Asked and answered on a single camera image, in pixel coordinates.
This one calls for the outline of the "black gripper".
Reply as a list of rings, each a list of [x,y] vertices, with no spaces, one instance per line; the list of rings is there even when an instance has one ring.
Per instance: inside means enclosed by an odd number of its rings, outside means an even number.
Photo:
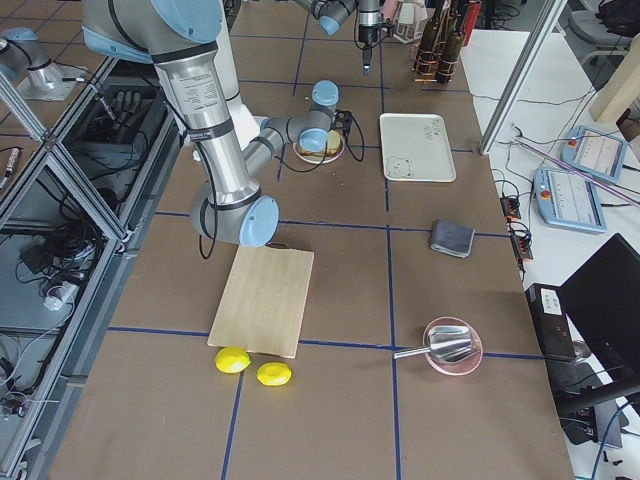
[[[371,70],[372,49],[380,41],[380,28],[378,25],[357,26],[357,46],[362,50],[363,74],[368,75]]]
[[[337,110],[334,114],[332,129],[341,134],[349,134],[354,123],[353,114],[348,110]]]

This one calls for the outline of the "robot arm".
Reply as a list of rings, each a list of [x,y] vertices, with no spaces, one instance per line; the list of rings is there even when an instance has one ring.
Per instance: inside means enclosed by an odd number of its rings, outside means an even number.
[[[370,73],[373,49],[381,40],[383,18],[379,1],[295,0],[295,3],[305,9],[327,35],[334,35],[356,13],[354,43],[362,54],[363,74]]]
[[[174,116],[195,144],[208,182],[195,197],[194,228],[212,240],[260,247],[279,222],[256,176],[287,144],[323,150],[338,87],[317,82],[303,117],[267,118],[240,140],[230,111],[242,104],[220,1],[85,1],[83,34],[93,51],[154,66]]]

